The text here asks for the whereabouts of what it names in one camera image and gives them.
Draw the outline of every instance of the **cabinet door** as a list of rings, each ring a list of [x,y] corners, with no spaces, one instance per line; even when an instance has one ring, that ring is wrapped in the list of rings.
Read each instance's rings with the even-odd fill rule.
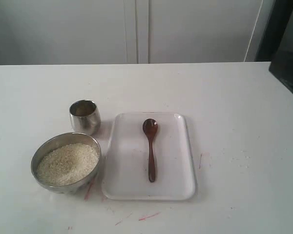
[[[0,0],[0,64],[136,63],[131,2]]]
[[[254,54],[258,48],[272,4],[273,0],[149,0],[148,62],[244,61],[249,49]]]

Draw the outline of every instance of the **rice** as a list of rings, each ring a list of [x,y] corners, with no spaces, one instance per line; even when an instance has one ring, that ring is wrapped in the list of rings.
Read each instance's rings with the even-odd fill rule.
[[[99,161],[100,149],[77,143],[60,147],[43,157],[37,178],[50,186],[77,182],[88,175]]]

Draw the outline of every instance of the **wooden spoon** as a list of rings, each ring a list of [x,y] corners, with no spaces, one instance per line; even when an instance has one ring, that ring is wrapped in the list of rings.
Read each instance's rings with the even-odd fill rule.
[[[148,118],[146,121],[144,121],[142,129],[148,139],[148,179],[150,182],[154,182],[156,178],[156,172],[152,144],[158,129],[158,124],[154,119]]]

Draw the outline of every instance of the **metal bowl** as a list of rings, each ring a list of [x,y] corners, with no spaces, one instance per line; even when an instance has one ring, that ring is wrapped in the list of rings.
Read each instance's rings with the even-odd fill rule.
[[[37,167],[41,162],[42,158],[48,153],[69,144],[83,143],[90,146],[98,146],[99,147],[99,161],[94,169],[83,179],[68,185],[63,186],[50,186],[44,184],[37,178]],[[75,193],[81,187],[86,186],[93,177],[96,176],[99,170],[99,165],[101,163],[101,148],[98,142],[92,138],[91,136],[84,133],[64,133],[58,136],[51,138],[46,141],[39,149],[35,152],[32,160],[31,160],[31,173],[33,174],[36,181],[44,188],[53,191],[58,194],[72,194]]]

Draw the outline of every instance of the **white table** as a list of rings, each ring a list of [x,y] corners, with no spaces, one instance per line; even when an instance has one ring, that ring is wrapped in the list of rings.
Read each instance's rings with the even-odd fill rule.
[[[0,233],[293,234],[293,95],[268,66],[0,66]],[[47,139],[71,131],[68,108],[84,98],[99,106],[103,153],[118,113],[183,114],[194,197],[116,201],[94,184],[84,200],[87,189],[41,188],[30,160]]]

